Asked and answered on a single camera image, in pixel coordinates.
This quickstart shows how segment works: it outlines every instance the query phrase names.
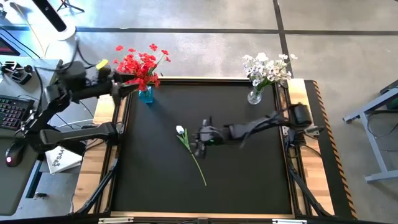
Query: glass vase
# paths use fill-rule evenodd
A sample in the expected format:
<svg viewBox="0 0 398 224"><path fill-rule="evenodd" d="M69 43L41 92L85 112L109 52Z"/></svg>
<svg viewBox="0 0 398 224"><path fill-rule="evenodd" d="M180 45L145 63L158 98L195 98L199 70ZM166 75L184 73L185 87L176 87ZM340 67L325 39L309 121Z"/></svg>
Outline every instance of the glass vase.
<svg viewBox="0 0 398 224"><path fill-rule="evenodd" d="M254 87L253 90L248 94L248 102L252 105L260 103L262 91L264 91L264 87L261 89Z"/></svg>
<svg viewBox="0 0 398 224"><path fill-rule="evenodd" d="M138 98L142 100L144 103L153 103L154 102L154 89L152 86L147 86L147 90L139 91Z"/></svg>

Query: green stem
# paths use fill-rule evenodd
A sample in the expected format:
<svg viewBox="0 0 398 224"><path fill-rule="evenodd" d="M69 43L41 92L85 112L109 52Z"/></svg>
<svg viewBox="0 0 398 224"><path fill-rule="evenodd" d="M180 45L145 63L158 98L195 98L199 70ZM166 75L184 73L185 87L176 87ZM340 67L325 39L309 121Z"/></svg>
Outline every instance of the green stem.
<svg viewBox="0 0 398 224"><path fill-rule="evenodd" d="M201 171L201 169L200 169L200 166L199 166L199 163L198 163L198 161L197 161L197 159L195 158L195 156L191 153L191 156L192 156L192 159L195 161L195 163L197 164L197 167L198 167L198 169L199 169L199 172L200 172L200 175L201 175L201 177L202 177L202 179L203 179L203 182L205 183L205 187L207 187L207 183L206 183L206 179L205 179L205 176L203 175L203 172Z"/></svg>

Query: blue vase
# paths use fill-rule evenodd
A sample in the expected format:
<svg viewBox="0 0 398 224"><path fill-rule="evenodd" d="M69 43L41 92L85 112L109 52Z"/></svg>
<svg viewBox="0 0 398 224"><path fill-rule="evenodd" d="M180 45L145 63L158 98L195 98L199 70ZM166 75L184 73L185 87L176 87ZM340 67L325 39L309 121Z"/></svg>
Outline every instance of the blue vase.
<svg viewBox="0 0 398 224"><path fill-rule="evenodd" d="M147 86L147 90L139 91L138 98L142 100L144 103L153 103L154 102L154 89L152 86Z"/></svg>

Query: computer keyboard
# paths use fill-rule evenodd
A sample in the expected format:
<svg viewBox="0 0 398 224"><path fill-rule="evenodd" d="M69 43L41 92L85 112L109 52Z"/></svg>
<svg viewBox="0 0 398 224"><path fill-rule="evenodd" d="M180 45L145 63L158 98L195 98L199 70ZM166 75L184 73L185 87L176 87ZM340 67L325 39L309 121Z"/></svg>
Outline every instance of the computer keyboard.
<svg viewBox="0 0 398 224"><path fill-rule="evenodd" d="M33 100L0 95L0 128L18 130L33 103Z"/></svg>

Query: gray floor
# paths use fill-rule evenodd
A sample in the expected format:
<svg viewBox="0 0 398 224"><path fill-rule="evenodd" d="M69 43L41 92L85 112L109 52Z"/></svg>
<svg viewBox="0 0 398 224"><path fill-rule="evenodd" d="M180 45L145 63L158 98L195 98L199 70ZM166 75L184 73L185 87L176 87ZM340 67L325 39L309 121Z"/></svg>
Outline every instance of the gray floor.
<svg viewBox="0 0 398 224"><path fill-rule="evenodd" d="M31 1L16 2L25 6L23 11L44 48L50 44L46 57L68 61L73 41L52 40L53 28L48 24L44 28L37 25L46 22ZM56 0L50 2L54 7L60 4ZM86 12L62 9L59 14L80 27L277 29L272 0L120 0L117 4L105 0L71 0L71 3ZM289 30L398 30L398 2L394 0L279 0L279 6L284 28ZM7 19L1 24L25 24L13 9L9 10ZM31 32L12 33L43 55ZM91 62L122 57L121 52L114 51L119 44L146 51L154 42L170 52L172 63L160 67L167 76L244 77L241 68L244 54L265 52L277 57L281 53L277 34L79 32L77 36L84 56ZM320 86L359 218L396 223L398 179L375 184L364 182L364 175L379 172L379 168L360 121L345 124L341 118L362 107L381 88L397 79L398 36L287 35L286 39L289 52L299 57L292 65L294 76L316 80ZM88 104L95 107L95 101ZM396 117L388 119L397 121ZM397 144L385 143L394 140L397 132L379 139L391 168L398 168ZM13 218L68 213L76 179L73 174L44 176L39 187L43 192L53 192L50 198L22 200L21 209ZM36 212L33 207L38 206L46 209Z"/></svg>

